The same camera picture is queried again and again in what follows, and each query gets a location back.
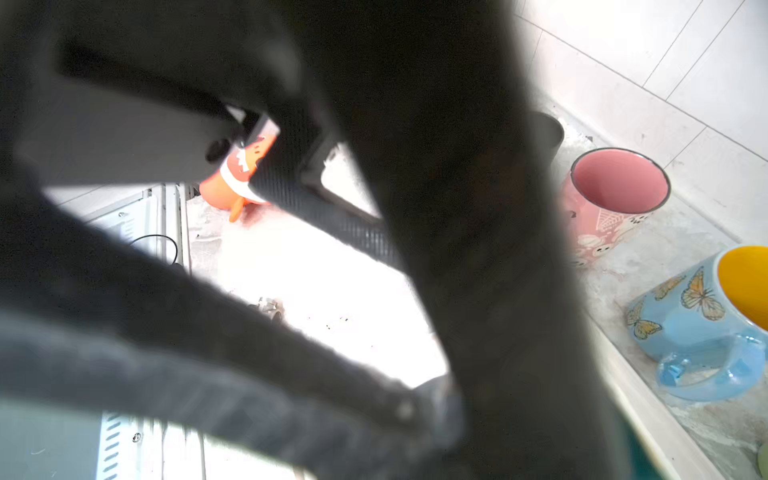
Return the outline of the pink cartoon mug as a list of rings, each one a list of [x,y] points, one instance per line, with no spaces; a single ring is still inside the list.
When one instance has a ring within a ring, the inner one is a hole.
[[[580,155],[560,195],[571,264],[587,267],[614,250],[665,205],[671,192],[663,168],[638,152],[598,148]]]

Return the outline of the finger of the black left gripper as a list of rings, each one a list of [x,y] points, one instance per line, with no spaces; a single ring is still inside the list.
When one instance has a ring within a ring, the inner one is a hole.
[[[1,188],[1,392],[65,407],[36,364],[44,334],[93,300],[94,254],[41,192]],[[464,425],[447,377],[417,388],[353,363],[189,276],[173,281],[178,354],[193,366],[180,412],[195,429],[320,479],[459,479]]]
[[[442,343],[465,436],[431,477],[624,479],[503,1],[291,1],[287,26]]]

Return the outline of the black mug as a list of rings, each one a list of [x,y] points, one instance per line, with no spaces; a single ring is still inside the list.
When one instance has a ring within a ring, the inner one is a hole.
[[[532,134],[541,160],[550,165],[565,138],[565,130],[554,116],[532,111],[529,114]]]

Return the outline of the dark green mug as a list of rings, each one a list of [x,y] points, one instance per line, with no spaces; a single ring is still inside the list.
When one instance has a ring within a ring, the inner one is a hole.
[[[622,432],[626,439],[630,456],[630,476],[632,480],[663,480],[663,477],[651,461],[649,454],[643,446],[636,429],[631,425],[626,415],[615,408],[618,418],[621,420]]]

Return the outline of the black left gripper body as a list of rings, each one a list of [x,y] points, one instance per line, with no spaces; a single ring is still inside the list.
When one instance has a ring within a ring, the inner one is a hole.
[[[302,157],[335,137],[303,86],[270,1],[5,1],[1,188],[199,180],[261,117]]]

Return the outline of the blue cartoon mug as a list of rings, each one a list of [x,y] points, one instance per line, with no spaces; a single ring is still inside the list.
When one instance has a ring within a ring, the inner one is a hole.
[[[630,335],[668,394],[714,402],[746,393],[767,365],[767,249],[713,255],[633,300]]]

